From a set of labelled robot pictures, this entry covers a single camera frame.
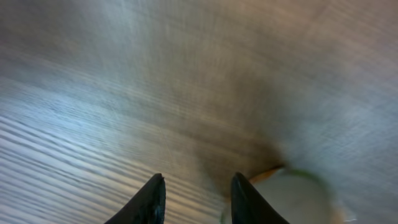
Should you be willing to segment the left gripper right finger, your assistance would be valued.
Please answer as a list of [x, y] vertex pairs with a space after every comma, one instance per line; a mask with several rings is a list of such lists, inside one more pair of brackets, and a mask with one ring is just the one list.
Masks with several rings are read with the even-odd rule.
[[242, 175], [231, 181], [232, 224], [289, 224]]

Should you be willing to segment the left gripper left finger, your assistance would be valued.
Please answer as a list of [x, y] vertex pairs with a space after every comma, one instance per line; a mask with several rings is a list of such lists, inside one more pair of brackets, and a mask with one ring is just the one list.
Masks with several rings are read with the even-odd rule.
[[104, 224], [163, 224], [165, 202], [165, 180], [157, 173]]

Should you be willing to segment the cup noodles container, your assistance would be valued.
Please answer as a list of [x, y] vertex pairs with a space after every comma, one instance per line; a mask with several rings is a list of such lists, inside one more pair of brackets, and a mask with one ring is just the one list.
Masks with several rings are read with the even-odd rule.
[[[328, 187], [302, 170], [275, 168], [247, 180], [289, 224], [342, 224], [344, 210]], [[232, 224], [231, 196], [221, 224]]]

